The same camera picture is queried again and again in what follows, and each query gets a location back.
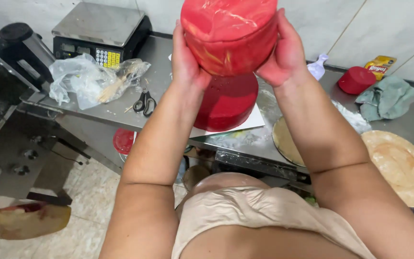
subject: red cake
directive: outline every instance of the red cake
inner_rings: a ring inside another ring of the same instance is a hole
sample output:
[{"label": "red cake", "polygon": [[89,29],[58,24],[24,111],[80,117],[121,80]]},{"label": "red cake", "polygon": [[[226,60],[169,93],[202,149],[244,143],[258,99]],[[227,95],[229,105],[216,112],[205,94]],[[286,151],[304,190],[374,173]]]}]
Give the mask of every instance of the red cake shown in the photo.
[{"label": "red cake", "polygon": [[277,0],[185,0],[181,24],[188,47],[210,74],[254,71],[277,40]]},{"label": "red cake", "polygon": [[258,96],[253,73],[236,77],[212,77],[194,126],[210,132],[233,129],[247,120]]}]

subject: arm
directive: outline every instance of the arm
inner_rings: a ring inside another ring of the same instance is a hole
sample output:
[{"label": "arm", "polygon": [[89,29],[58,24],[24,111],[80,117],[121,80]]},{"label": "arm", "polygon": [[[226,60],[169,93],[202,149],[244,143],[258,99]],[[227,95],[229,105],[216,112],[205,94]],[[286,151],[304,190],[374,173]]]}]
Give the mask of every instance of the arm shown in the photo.
[{"label": "arm", "polygon": [[170,258],[178,228],[172,185],[210,75],[199,68],[177,22],[173,82],[124,164],[100,258]]},{"label": "arm", "polygon": [[319,205],[346,219],[377,258],[414,258],[414,214],[308,72],[301,39],[283,10],[279,34],[274,54],[257,73],[274,88]]}]

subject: yellow packet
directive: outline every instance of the yellow packet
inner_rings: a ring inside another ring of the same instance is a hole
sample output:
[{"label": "yellow packet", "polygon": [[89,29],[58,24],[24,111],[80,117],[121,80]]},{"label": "yellow packet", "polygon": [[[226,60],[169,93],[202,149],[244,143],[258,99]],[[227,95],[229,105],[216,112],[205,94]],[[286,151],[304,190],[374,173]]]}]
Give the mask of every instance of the yellow packet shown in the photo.
[{"label": "yellow packet", "polygon": [[374,60],[368,62],[365,68],[373,72],[376,80],[381,80],[386,71],[397,61],[396,58],[387,56],[377,56]]}]

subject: display screen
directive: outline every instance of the display screen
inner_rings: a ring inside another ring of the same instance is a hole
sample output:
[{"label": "display screen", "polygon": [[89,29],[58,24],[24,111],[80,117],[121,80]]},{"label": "display screen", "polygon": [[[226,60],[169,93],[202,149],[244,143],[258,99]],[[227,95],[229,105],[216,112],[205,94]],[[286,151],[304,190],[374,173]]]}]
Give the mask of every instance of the display screen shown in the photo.
[{"label": "display screen", "polygon": [[89,48],[87,48],[87,47],[78,47],[78,53],[81,53],[81,54],[83,54],[83,53],[90,54],[91,53],[91,50]]},{"label": "display screen", "polygon": [[62,50],[68,51],[68,52],[74,52],[75,47],[73,45],[69,45],[69,44],[62,44]]}]

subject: scale keypad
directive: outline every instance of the scale keypad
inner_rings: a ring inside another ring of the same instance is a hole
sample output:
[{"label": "scale keypad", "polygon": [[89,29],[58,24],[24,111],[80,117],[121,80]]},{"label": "scale keypad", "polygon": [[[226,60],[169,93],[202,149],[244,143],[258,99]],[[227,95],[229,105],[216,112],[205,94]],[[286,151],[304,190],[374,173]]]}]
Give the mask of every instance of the scale keypad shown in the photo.
[{"label": "scale keypad", "polygon": [[103,67],[112,67],[119,64],[121,60],[121,53],[111,51],[103,48],[97,48],[95,53],[95,62],[97,65]]}]

